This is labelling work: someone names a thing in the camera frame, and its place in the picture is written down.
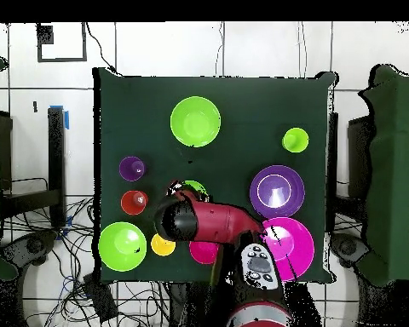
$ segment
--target plate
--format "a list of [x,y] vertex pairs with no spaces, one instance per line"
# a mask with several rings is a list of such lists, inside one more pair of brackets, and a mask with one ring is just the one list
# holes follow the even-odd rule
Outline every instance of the plate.
[[261,170],[250,186],[250,201],[265,218],[289,217],[304,200],[304,185],[298,173],[284,165],[271,165]]
[[262,239],[273,254],[282,281],[302,276],[314,259],[314,240],[309,230],[287,217],[276,217],[262,224],[267,232]]

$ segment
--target table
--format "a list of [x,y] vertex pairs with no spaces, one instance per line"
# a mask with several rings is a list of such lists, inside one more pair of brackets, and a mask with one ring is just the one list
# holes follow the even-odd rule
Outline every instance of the table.
[[[255,174],[272,164],[293,168],[304,181],[304,203],[293,218],[312,233],[315,256],[300,280],[332,281],[323,268],[323,244],[327,98],[335,82],[333,73],[322,73],[316,79],[117,77],[99,68],[93,74],[95,104],[99,100],[101,106],[101,230],[113,222],[127,221],[147,238],[147,255],[140,266],[115,272],[102,265],[102,282],[209,281],[211,266],[198,264],[187,244],[178,244],[170,256],[153,253],[150,241],[158,201],[172,180],[195,180],[215,202],[244,207],[263,220],[251,206],[249,188]],[[218,136],[201,148],[182,145],[170,132],[171,111],[192,95],[214,102],[222,117]],[[284,133],[292,127],[304,128],[309,134],[309,146],[303,153],[290,153],[281,146]],[[137,156],[146,163],[146,174],[136,182],[125,181],[118,173],[126,156]],[[135,216],[126,215],[120,206],[123,194],[133,189],[149,197],[144,212]]]

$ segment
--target purple cup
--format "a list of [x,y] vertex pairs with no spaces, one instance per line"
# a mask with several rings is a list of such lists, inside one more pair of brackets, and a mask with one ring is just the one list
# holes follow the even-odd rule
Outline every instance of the purple cup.
[[146,166],[138,157],[126,157],[119,164],[119,174],[127,181],[138,181],[145,171]]

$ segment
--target lime green bowl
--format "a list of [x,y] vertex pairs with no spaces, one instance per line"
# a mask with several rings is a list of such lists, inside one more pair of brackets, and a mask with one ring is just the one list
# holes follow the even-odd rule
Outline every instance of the lime green bowl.
[[99,253],[103,263],[112,270],[130,271],[146,256],[146,236],[131,223],[113,223],[101,232]]
[[206,189],[203,187],[202,184],[198,183],[197,181],[185,181],[185,184],[188,184],[189,186],[191,186],[192,188],[194,188],[197,192],[202,192],[204,193],[206,196],[208,196],[209,194],[207,193]]
[[178,103],[170,118],[171,132],[185,146],[206,146],[220,130],[221,117],[210,100],[191,96]]
[[309,135],[301,128],[289,129],[282,139],[282,146],[284,149],[292,153],[304,151],[308,147],[308,144]]

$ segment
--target bowl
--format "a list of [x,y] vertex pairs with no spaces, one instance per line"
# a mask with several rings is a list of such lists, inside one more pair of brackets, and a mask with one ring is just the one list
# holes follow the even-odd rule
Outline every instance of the bowl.
[[147,253],[142,231],[128,222],[116,222],[101,231],[98,249],[103,263],[113,271],[137,268]]
[[171,132],[185,146],[206,146],[220,130],[221,117],[216,106],[201,96],[179,102],[170,118]]

